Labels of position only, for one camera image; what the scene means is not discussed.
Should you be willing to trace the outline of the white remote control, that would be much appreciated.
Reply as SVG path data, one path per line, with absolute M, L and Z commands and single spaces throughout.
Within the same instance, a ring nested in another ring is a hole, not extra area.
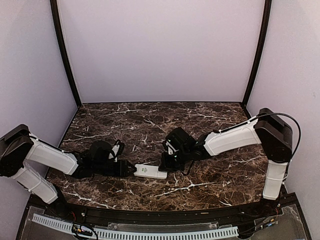
M 151 178 L 151 179 L 166 179 L 168 173 L 166 171 L 159 171 L 158 166 L 147 164 L 136 164 L 136 171 L 133 173 L 136 177 Z

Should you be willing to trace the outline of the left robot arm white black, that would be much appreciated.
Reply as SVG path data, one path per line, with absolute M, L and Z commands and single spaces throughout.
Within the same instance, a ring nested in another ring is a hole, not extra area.
M 28 126 L 20 124 L 0 139 L 0 175 L 12 178 L 37 195 L 60 218 L 67 218 L 70 206 L 63 201 L 58 187 L 45 180 L 29 161 L 43 164 L 76 179 L 98 174 L 128 177 L 137 168 L 127 160 L 120 160 L 125 144 L 117 140 L 109 144 L 95 141 L 83 152 L 65 151 L 31 134 Z

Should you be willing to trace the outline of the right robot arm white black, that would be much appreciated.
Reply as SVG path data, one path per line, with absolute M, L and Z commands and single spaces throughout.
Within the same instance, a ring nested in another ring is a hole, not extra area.
M 298 150 L 297 146 L 293 146 L 293 129 L 282 117 L 293 119 L 288 114 L 262 108 L 257 115 L 244 122 L 202 134 L 198 139 L 177 127 L 162 143 L 164 152 L 161 154 L 159 170 L 183 172 L 187 163 L 193 165 L 196 161 L 207 160 L 230 150 L 261 145 L 268 166 L 263 200 L 255 205 L 255 213 L 266 217 L 275 208 L 274 201 L 280 195 L 289 165 Z

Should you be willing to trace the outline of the small circuit board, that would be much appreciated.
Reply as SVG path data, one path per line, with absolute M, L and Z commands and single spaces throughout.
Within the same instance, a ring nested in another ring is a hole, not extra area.
M 84 229 L 81 225 L 75 225 L 73 224 L 71 227 L 71 232 L 75 234 L 76 236 L 87 236 L 91 237 L 93 235 L 93 232 L 88 229 Z

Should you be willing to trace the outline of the black front frame rail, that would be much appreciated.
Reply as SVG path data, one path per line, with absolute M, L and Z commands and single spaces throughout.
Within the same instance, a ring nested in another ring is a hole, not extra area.
M 106 226 L 109 223 L 174 225 L 209 222 L 244 226 L 252 225 L 258 219 L 281 217 L 286 210 L 289 211 L 289 216 L 298 220 L 303 219 L 301 206 L 295 193 L 282 195 L 280 200 L 274 203 L 262 200 L 222 208 L 182 211 L 118 210 L 68 203 L 64 213 L 57 213 L 53 208 L 46 206 L 37 196 L 32 196 L 27 204 L 40 208 L 44 214 L 50 217 L 91 226 Z

